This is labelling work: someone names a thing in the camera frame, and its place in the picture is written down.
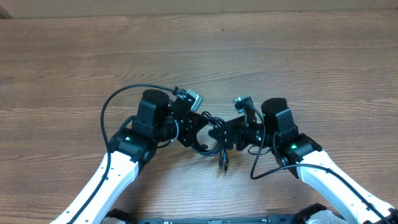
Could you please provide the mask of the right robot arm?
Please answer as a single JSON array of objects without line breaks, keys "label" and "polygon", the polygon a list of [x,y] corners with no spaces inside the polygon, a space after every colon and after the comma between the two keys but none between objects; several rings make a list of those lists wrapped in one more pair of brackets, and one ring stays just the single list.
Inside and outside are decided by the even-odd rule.
[{"label": "right robot arm", "polygon": [[240,117],[210,130],[224,148],[248,145],[268,148],[278,168],[255,175],[257,180],[280,170],[311,186],[342,216],[345,223],[397,223],[397,209],[377,198],[341,170],[315,140],[300,133],[285,98],[271,98],[255,109],[250,97],[234,106]]}]

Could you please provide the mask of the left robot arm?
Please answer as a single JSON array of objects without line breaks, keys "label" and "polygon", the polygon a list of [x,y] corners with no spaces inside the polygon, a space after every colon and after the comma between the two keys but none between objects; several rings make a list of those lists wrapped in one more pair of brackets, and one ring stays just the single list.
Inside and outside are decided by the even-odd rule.
[{"label": "left robot arm", "polygon": [[142,94],[137,113],[128,117],[116,134],[105,138],[106,154],[95,174],[54,223],[134,223],[113,204],[155,156],[159,148],[178,140],[191,146],[196,134],[192,121],[203,98],[193,90],[176,88]]}]

